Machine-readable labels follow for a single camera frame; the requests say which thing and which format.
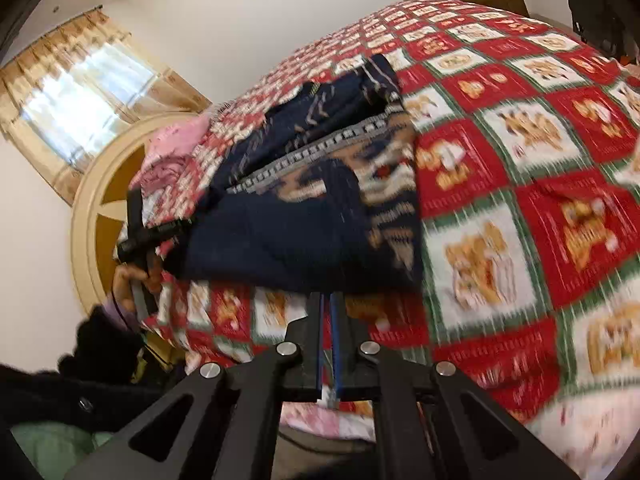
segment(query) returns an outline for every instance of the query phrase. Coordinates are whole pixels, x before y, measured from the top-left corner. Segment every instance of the hand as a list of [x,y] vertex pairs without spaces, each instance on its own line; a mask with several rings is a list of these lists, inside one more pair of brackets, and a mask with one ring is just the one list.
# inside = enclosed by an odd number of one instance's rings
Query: hand
[[113,275],[113,295],[114,300],[123,310],[131,313],[136,312],[131,280],[142,282],[152,294],[159,294],[162,290],[162,260],[155,256],[149,264],[148,274],[134,265],[122,264],[116,267],[116,272]]

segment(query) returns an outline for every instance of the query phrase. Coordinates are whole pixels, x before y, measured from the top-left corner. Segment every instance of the curtain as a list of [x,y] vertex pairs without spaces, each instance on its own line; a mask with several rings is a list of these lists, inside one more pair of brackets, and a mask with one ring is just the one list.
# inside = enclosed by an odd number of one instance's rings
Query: curtain
[[69,204],[91,161],[133,123],[209,105],[100,9],[45,34],[0,69],[0,132]]

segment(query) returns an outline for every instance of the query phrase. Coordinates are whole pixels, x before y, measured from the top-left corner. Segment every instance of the pink cloth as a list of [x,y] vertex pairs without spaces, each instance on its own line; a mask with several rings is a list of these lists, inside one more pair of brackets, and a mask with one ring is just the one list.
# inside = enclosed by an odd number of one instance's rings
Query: pink cloth
[[185,123],[176,123],[156,131],[146,147],[142,168],[129,187],[141,187],[143,195],[174,184],[191,158],[200,139],[209,130],[210,116],[201,114]]

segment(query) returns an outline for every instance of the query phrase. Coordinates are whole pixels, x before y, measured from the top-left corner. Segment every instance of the red and white quilt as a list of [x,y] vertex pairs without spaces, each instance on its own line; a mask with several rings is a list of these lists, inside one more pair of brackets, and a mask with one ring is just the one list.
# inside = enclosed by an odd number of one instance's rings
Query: red and white quilt
[[[640,427],[640,80],[575,38],[465,2],[385,7],[236,99],[150,222],[190,214],[225,146],[302,82],[376,53],[421,132],[426,272],[421,295],[348,298],[350,315],[407,359],[455,362],[583,477],[604,478]],[[206,360],[248,360],[305,314],[286,291],[167,278],[146,324]],[[297,410],[284,420],[351,431]]]

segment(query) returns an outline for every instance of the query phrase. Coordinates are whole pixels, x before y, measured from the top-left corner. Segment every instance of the folded blanket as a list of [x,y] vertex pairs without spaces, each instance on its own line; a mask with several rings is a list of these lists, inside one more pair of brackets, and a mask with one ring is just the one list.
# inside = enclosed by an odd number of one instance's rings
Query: folded blanket
[[174,184],[200,139],[209,130],[210,115],[201,114],[184,122],[175,123],[156,131],[146,147],[145,160],[133,177],[130,187],[141,187],[145,196]]
[[293,292],[419,287],[415,130],[375,58],[305,85],[230,150],[166,270]]

